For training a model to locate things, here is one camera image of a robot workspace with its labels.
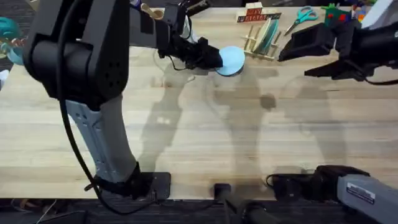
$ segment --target wooden table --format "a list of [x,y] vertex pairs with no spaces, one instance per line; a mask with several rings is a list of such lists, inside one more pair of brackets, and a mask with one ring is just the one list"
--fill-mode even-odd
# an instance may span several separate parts
[[[297,8],[280,10],[286,30]],[[192,19],[194,30],[216,47],[243,47],[240,37],[250,24],[235,23],[235,11],[201,12]],[[324,18],[318,11],[316,22]],[[172,174],[171,198],[211,198],[217,182],[232,184],[244,197],[272,198],[262,184],[266,175],[320,164],[355,166],[398,187],[398,87],[303,75],[335,58],[336,52],[283,63],[247,58],[242,74],[224,78],[176,72],[154,49],[132,47],[123,101],[131,150],[142,170]],[[380,68],[372,79],[395,74]],[[76,127],[74,132],[93,170]],[[0,198],[94,198],[83,190],[87,183],[57,101],[14,66],[0,93]]]

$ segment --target teal object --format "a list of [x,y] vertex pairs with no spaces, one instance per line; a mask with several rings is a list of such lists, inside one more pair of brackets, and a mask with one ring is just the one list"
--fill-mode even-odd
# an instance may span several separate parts
[[268,52],[269,47],[271,46],[271,42],[276,34],[276,31],[278,30],[278,26],[278,19],[271,20],[271,24],[269,24],[269,28],[264,38],[264,41],[260,44],[256,51],[254,51],[254,53],[265,55]]
[[318,19],[318,14],[311,6],[304,6],[297,11],[297,18],[294,23],[287,29],[285,35],[289,34],[297,25],[305,21],[314,21]]
[[22,47],[11,47],[10,45],[3,43],[0,45],[0,52],[5,52],[7,54],[7,58],[12,63],[17,65],[24,65],[24,61],[22,59]]
[[21,36],[21,30],[12,19],[0,17],[0,38],[13,40]]
[[304,21],[314,21],[318,19],[318,14],[312,10],[311,6],[304,6],[297,12],[296,21],[300,24]]
[[238,73],[244,64],[244,51],[239,47],[229,46],[220,50],[223,66],[216,68],[216,72],[222,76],[230,77]]

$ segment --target red sign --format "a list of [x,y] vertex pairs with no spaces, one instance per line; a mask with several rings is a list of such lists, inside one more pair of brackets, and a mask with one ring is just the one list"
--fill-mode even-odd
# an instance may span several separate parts
[[246,11],[247,16],[259,15],[261,14],[262,8],[248,9]]
[[253,16],[239,16],[237,22],[253,22],[253,21],[264,21],[268,18],[271,19],[279,19],[281,13],[274,13],[274,14],[260,14],[260,15],[253,15]]

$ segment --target wooden block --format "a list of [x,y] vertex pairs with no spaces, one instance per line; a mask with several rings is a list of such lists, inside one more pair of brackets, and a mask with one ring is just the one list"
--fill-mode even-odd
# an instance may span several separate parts
[[246,9],[252,9],[255,8],[254,3],[246,3]]
[[262,8],[253,8],[253,9],[248,9],[246,11],[246,15],[247,16],[251,16],[251,15],[260,15],[262,11]]
[[254,21],[266,21],[268,19],[279,19],[282,13],[276,14],[261,14],[261,15],[242,15],[241,13],[237,14],[236,22],[254,22]]
[[243,10],[238,11],[236,13],[236,17],[235,17],[236,22],[244,22],[244,17],[245,16],[246,16],[246,11],[243,11]]
[[254,7],[256,7],[256,8],[262,8],[262,3],[261,2],[255,2],[253,4],[254,4]]
[[278,9],[262,8],[261,14],[275,14],[279,13]]

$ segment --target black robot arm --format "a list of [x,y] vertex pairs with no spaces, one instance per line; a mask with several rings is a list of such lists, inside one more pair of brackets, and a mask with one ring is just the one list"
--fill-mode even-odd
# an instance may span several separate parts
[[374,30],[362,29],[357,20],[327,27],[324,23],[292,34],[279,55],[279,61],[305,56],[328,55],[332,48],[339,52],[337,61],[305,71],[306,76],[353,78],[373,85],[394,85],[398,80],[372,82],[368,77],[380,66],[398,68],[398,22]]
[[[172,16],[173,10],[178,16]],[[170,5],[164,20],[155,21],[130,8],[128,0],[40,1],[24,64],[49,97],[60,102],[71,147],[90,180],[85,190],[94,188],[100,200],[100,189],[134,199],[169,197],[169,173],[141,172],[129,147],[121,103],[130,44],[156,48],[162,57],[178,57],[187,68],[222,66],[218,49],[206,39],[191,43],[180,36],[185,14],[186,9]],[[94,177],[80,155],[68,114],[94,159]]]

